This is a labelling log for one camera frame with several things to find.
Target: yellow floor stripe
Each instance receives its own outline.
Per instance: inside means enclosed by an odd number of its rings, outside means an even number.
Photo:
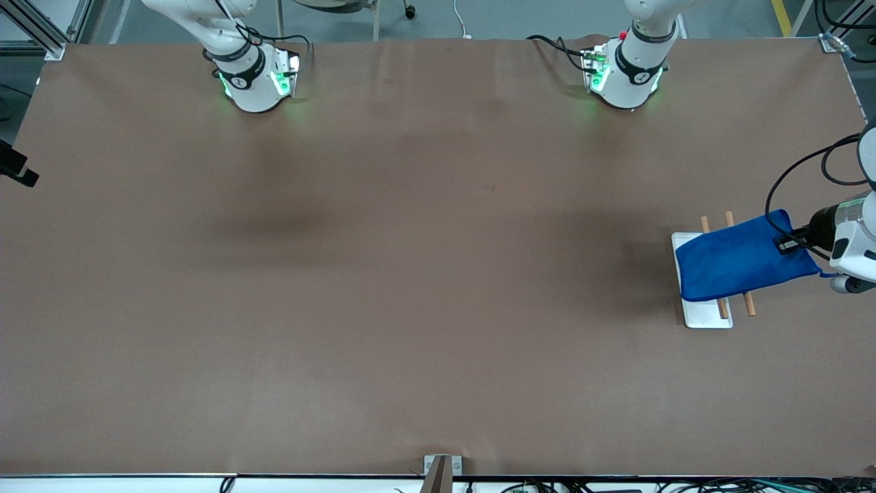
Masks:
[[[785,3],[782,2],[782,0],[771,1],[773,2],[775,18],[779,21],[781,35],[787,38],[788,35],[791,33],[791,19],[788,17],[788,11],[785,10]]]

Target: blue bag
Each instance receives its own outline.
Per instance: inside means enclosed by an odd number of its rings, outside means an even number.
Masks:
[[[785,231],[794,229],[782,209],[770,212],[770,218]],[[804,248],[780,254],[773,243],[780,235],[760,216],[679,246],[682,298],[709,301],[822,273]]]

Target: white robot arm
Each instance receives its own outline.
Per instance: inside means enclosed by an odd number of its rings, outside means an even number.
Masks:
[[[876,288],[876,125],[868,125],[858,140],[858,163],[870,191],[816,212],[796,238],[830,254],[830,266],[840,275],[830,286],[838,293],[862,293]]]
[[[618,108],[642,105],[657,90],[666,55],[678,39],[675,19],[702,0],[625,0],[632,25],[621,38],[585,54],[588,89]]]
[[[244,36],[237,18],[249,15],[257,0],[143,0],[150,9],[179,24],[204,45],[219,67],[225,94],[244,111],[268,111],[291,96],[300,65],[298,54]]]

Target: table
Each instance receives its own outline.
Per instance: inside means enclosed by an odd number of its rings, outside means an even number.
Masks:
[[[863,127],[816,41],[679,41],[635,112],[543,45],[417,40],[319,45],[245,114],[200,50],[44,69],[42,178],[0,182],[0,471],[871,474],[871,298],[692,331],[669,243]],[[850,194],[813,163],[774,204]]]

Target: black strap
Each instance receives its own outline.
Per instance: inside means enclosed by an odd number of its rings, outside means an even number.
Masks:
[[[634,22],[632,23],[632,27],[630,29],[632,31],[633,36],[641,39],[642,41],[645,41],[646,43],[665,43],[665,42],[669,41],[670,39],[672,39],[673,36],[675,36],[675,21],[672,21],[672,29],[669,30],[669,34],[667,34],[665,36],[657,36],[656,38],[654,36],[648,36],[647,34],[644,34],[642,31],[639,31],[639,28],[636,26],[636,23],[634,23]]]
[[[264,69],[265,52],[263,52],[259,48],[258,58],[256,59],[256,62],[252,65],[252,67],[249,67],[238,74],[231,74],[230,72],[225,72],[224,70],[220,70],[219,73],[222,74],[223,79],[225,79],[225,81],[234,86],[235,89],[249,89],[252,86],[252,81],[256,80],[256,77],[261,75]]]
[[[666,61],[666,59],[664,59],[656,67],[651,67],[651,68],[637,67],[637,66],[633,65],[632,63],[630,63],[630,61],[627,60],[626,57],[624,56],[624,44],[623,43],[621,43],[620,46],[618,46],[618,49],[615,50],[615,57],[614,58],[618,64],[618,69],[621,72],[625,73],[626,76],[630,78],[630,84],[633,84],[636,86],[640,86],[642,84],[647,84],[648,81],[650,81],[652,77],[654,77],[655,75],[657,75],[658,72],[660,72],[660,69],[663,67],[663,61]]]
[[[211,52],[207,51],[207,48],[204,48],[202,54],[204,55],[204,58],[209,61],[235,61],[242,59],[244,55],[246,55],[246,53],[250,51],[250,46],[252,45],[249,43],[244,43],[244,45],[241,46],[240,49],[232,54],[212,54]]]

